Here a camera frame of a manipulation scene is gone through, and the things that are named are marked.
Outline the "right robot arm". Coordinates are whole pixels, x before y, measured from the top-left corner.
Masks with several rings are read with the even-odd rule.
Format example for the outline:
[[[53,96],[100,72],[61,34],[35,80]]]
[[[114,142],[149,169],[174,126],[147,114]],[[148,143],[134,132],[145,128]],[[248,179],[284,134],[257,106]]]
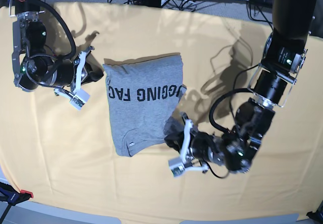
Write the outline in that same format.
[[[45,0],[8,0],[8,6],[9,16],[16,18],[12,53],[15,86],[25,92],[35,91],[38,87],[51,88],[55,95],[82,107],[89,100],[89,94],[82,86],[103,77],[103,71],[87,61],[94,47],[77,52],[67,24]],[[44,12],[53,15],[61,25],[70,43],[69,53],[47,53],[50,49],[46,44],[47,29],[39,18]]]

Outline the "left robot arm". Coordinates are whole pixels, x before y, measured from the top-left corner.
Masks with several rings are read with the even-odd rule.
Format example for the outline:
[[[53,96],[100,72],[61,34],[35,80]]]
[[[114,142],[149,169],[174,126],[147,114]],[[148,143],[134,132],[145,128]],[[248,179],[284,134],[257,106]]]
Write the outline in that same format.
[[[211,172],[211,164],[224,166],[229,174],[249,171],[263,137],[275,116],[274,108],[283,107],[306,58],[306,42],[317,0],[273,0],[272,32],[263,49],[257,70],[245,88],[233,88],[210,107],[209,122],[221,136],[199,131],[186,114],[184,129],[165,138],[179,156],[169,160],[174,177],[188,171]],[[214,113],[219,104],[238,93],[251,93],[233,114],[231,129],[219,125]]]

